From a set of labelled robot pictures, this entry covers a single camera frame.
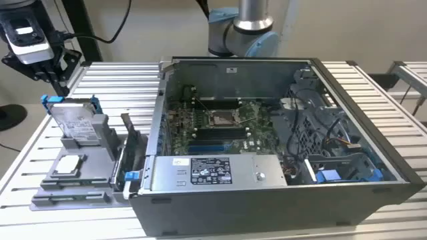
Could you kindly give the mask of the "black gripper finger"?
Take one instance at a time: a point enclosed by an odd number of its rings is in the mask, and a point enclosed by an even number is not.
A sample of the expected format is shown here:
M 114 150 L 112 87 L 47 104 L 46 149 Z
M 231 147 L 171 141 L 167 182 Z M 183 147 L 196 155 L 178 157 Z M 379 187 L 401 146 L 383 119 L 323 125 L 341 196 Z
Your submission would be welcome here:
M 72 49 L 62 49 L 54 59 L 47 61 L 46 72 L 58 96 L 70 94 L 68 81 L 82 59 L 82 53 Z
M 12 52 L 2 58 L 2 62 L 30 79 L 35 81 L 46 80 L 46 73 L 39 62 L 24 64 Z

